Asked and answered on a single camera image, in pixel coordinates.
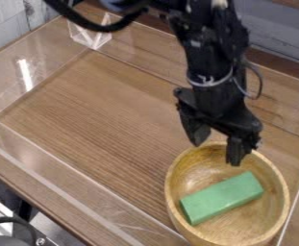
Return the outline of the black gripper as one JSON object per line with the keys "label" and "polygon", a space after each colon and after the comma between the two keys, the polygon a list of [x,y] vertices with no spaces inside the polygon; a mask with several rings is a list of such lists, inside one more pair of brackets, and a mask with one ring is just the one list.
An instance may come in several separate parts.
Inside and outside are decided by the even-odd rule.
{"label": "black gripper", "polygon": [[178,112],[187,138],[200,146],[216,130],[227,136],[226,162],[239,166],[251,150],[258,147],[260,120],[246,105],[247,79],[232,76],[223,82],[190,81],[191,87],[178,87]]}

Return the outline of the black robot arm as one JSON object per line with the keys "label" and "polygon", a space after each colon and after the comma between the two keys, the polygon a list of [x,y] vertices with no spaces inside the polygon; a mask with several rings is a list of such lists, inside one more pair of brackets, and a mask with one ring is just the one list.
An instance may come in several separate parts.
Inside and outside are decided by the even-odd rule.
{"label": "black robot arm", "polygon": [[258,147],[262,123],[246,105],[260,94],[248,92],[250,32],[234,0],[152,0],[150,6],[167,14],[184,52],[188,86],[174,95],[190,142],[198,146],[219,131],[227,136],[226,162],[238,166]]}

